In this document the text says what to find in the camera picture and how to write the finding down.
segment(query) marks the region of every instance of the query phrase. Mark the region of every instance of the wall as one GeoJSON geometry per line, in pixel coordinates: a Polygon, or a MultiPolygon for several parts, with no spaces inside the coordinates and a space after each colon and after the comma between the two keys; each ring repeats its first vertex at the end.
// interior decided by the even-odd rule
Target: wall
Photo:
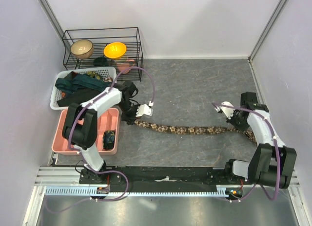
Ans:
{"type": "Polygon", "coordinates": [[[241,58],[279,0],[48,0],[63,29],[138,26],[147,58],[241,58]]]}
{"type": "Polygon", "coordinates": [[[279,136],[296,148],[295,169],[312,210],[312,0],[289,0],[253,65],[279,136]]]}
{"type": "Polygon", "coordinates": [[[0,225],[20,226],[59,112],[49,108],[63,45],[37,0],[0,0],[0,225]]]}

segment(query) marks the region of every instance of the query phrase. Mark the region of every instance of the beige bowl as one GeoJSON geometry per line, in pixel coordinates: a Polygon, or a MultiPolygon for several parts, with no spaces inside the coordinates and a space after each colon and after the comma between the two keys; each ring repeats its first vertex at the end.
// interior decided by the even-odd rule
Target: beige bowl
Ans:
{"type": "Polygon", "coordinates": [[[87,39],[81,39],[75,42],[70,51],[78,59],[87,59],[93,54],[93,43],[87,39]]]}

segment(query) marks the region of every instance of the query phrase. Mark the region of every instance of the wire rack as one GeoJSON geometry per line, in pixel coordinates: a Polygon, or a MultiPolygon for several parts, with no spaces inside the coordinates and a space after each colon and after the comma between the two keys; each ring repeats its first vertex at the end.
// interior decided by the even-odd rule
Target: wire rack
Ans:
{"type": "MultiPolygon", "coordinates": [[[[110,28],[110,29],[78,29],[66,30],[62,37],[65,47],[63,65],[67,70],[92,68],[94,60],[103,57],[103,50],[109,43],[122,42],[127,46],[125,56],[133,60],[133,66],[143,67],[143,51],[138,27],[110,28]],[[88,39],[93,43],[94,51],[88,59],[77,59],[71,52],[70,46],[80,39],[88,39]]],[[[108,66],[116,68],[112,59],[107,59],[108,66]]],[[[118,62],[118,65],[129,66],[129,62],[118,62]]],[[[142,70],[133,69],[127,74],[120,76],[120,80],[139,80],[142,78],[142,70]]]]}

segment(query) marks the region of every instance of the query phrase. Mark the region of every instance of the pink plastic bin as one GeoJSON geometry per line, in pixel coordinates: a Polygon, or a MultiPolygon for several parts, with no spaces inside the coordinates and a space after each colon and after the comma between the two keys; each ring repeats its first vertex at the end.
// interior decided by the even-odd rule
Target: pink plastic bin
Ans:
{"type": "MultiPolygon", "coordinates": [[[[66,118],[67,110],[63,110],[60,114],[58,128],[54,136],[52,150],[56,153],[65,154],[65,155],[78,155],[76,151],[71,151],[68,149],[68,141],[63,138],[62,130],[66,118]]],[[[100,154],[104,155],[112,155],[117,152],[117,144],[118,144],[118,134],[119,134],[119,111],[116,108],[108,109],[98,120],[97,120],[97,150],[100,154]],[[107,130],[115,130],[115,144],[114,148],[106,151],[103,150],[103,136],[104,132],[107,130]]]]}

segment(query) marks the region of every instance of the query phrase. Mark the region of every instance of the gray floor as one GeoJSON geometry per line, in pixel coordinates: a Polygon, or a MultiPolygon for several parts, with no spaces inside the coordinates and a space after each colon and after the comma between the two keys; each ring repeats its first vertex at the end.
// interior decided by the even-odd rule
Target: gray floor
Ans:
{"type": "MultiPolygon", "coordinates": [[[[142,118],[177,126],[229,126],[211,102],[239,105],[240,94],[256,92],[247,60],[145,60],[156,82],[154,114],[142,118]]],[[[146,103],[152,86],[146,75],[135,82],[135,99],[146,103]]],[[[224,166],[230,158],[249,161],[255,145],[236,133],[220,135],[163,134],[120,123],[118,151],[104,156],[108,165],[224,166]]],[[[59,155],[57,164],[76,164],[79,156],[59,155]]]]}
{"type": "MultiPolygon", "coordinates": [[[[53,211],[86,198],[47,197],[53,211]]],[[[44,226],[299,226],[288,191],[281,189],[271,202],[261,188],[241,203],[207,197],[127,197],[109,203],[86,201],[62,214],[44,210],[42,219],[44,226]]]]}

